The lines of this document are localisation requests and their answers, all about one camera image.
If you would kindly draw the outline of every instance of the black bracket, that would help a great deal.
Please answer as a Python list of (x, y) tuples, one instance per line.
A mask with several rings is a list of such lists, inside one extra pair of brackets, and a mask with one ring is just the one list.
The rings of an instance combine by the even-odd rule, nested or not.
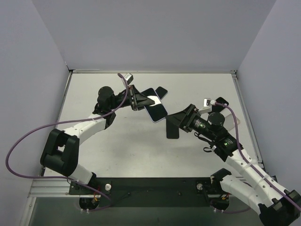
[[(93, 114), (104, 114), (110, 112), (119, 106), (125, 98), (126, 90), (120, 92), (117, 96), (111, 87), (104, 86), (98, 91), (97, 104)], [(139, 111), (146, 105), (153, 105), (155, 102), (140, 93), (135, 85), (128, 86), (128, 93), (125, 102), (121, 107), (131, 106), (133, 111)]]
[(212, 174), (210, 177), (212, 187), (216, 190), (217, 193), (222, 193), (222, 187), (221, 187), (221, 181), (223, 181), (223, 178), (227, 175), (232, 175), (231, 172), (227, 169), (220, 169), (216, 173)]
[(201, 115), (195, 105), (190, 104), (183, 111), (166, 116), (166, 120), (188, 133), (193, 129), (190, 125), (195, 116)]
[[(295, 191), (288, 192), (285, 190), (285, 194), (294, 203), (301, 206), (301, 196)], [(270, 207), (266, 207), (264, 204), (259, 204), (260, 220), (265, 226), (288, 226), (300, 217), (300, 212), (294, 207), (288, 200), (282, 197), (280, 200), (273, 200), (274, 204)]]
[[(62, 152), (58, 147), (63, 146), (65, 147)], [(77, 136), (70, 136), (65, 134), (64, 131), (54, 129), (49, 133), (40, 163), (41, 165), (68, 177), (76, 169), (78, 158), (79, 139)]]

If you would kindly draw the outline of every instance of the robotic arm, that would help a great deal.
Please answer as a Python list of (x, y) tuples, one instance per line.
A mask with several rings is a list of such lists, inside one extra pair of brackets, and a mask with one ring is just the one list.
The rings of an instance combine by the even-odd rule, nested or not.
[[(133, 80), (132, 74), (127, 74), (125, 79), (129, 85)], [(100, 88), (97, 104), (88, 119), (111, 112), (122, 103), (124, 98), (125, 101), (121, 107), (131, 106), (133, 111), (139, 111), (146, 105), (155, 104), (153, 100), (141, 94), (134, 85), (128, 86), (127, 97), (125, 95), (125, 90), (114, 95), (114, 91), (110, 87)], [(78, 164), (79, 146), (95, 133), (107, 129), (115, 117), (116, 114), (112, 113), (104, 118), (80, 122), (64, 130), (52, 130), (40, 159), (41, 165), (85, 185), (89, 184), (96, 175)]]
[(223, 127), (224, 116), (220, 113), (211, 113), (205, 121), (200, 116), (211, 111), (215, 101), (204, 100), (204, 107), (199, 110), (195, 105), (189, 105), (181, 112), (169, 115), (170, 121), (185, 132), (193, 130), (208, 142), (212, 151), (224, 162), (232, 166), (241, 174), (250, 186), (244, 184), (231, 175), (226, 169), (221, 169), (211, 176), (212, 186), (233, 194), (250, 206), (266, 226), (286, 226), (300, 216), (301, 196), (295, 191), (289, 192), (286, 188), (273, 180), (252, 159), (243, 146)]

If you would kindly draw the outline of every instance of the smartphone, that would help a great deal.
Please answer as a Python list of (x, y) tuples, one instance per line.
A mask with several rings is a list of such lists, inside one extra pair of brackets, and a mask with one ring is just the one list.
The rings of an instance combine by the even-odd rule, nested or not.
[(160, 100), (162, 100), (166, 96), (168, 91), (166, 89), (164, 89), (163, 87), (159, 86), (156, 89), (156, 93), (157, 93), (158, 97), (160, 98)]
[[(237, 125), (239, 125), (240, 120), (238, 118), (236, 118), (236, 121), (237, 121)], [(228, 116), (225, 117), (224, 128), (227, 131), (230, 131), (231, 129), (235, 128), (234, 119), (233, 119), (232, 114), (229, 114)]]
[(156, 91), (153, 88), (149, 88), (145, 90), (143, 94), (155, 101), (155, 104), (144, 107), (152, 122), (156, 123), (164, 119), (168, 114)]
[[(224, 98), (222, 98), (222, 97), (219, 97), (219, 98), (217, 98), (216, 99), (216, 102), (217, 103), (221, 103), (221, 104), (223, 104), (223, 105), (229, 105), (229, 102), (228, 101), (226, 101)], [(212, 111), (211, 112), (209, 112), (209, 114), (210, 113), (212, 113), (212, 112), (221, 112), (222, 110), (224, 110), (224, 107), (223, 106), (219, 106), (219, 105), (213, 105), (212, 106)]]

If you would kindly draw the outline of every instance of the phone screen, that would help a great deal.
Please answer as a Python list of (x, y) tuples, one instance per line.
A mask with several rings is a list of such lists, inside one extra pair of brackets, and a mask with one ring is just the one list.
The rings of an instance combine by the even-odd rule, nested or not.
[(168, 114), (155, 90), (153, 88), (149, 88), (145, 90), (143, 94), (149, 99), (155, 101), (155, 104), (144, 107), (147, 113), (149, 114), (151, 120), (153, 122), (158, 122), (164, 119)]

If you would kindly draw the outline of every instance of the gray wall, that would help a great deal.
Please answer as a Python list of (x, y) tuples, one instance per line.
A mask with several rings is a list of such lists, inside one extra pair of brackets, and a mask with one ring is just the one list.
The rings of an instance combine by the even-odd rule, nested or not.
[(277, 0), (238, 81), (268, 172), (301, 193), (300, 0)]
[[(5, 168), (9, 148), (27, 131), (53, 122), (68, 70), (30, 0), (0, 1), (0, 225), (19, 224), (32, 181)], [(11, 156), (19, 173), (37, 175), (47, 130)]]
[(238, 69), (275, 0), (33, 0), (67, 65)]

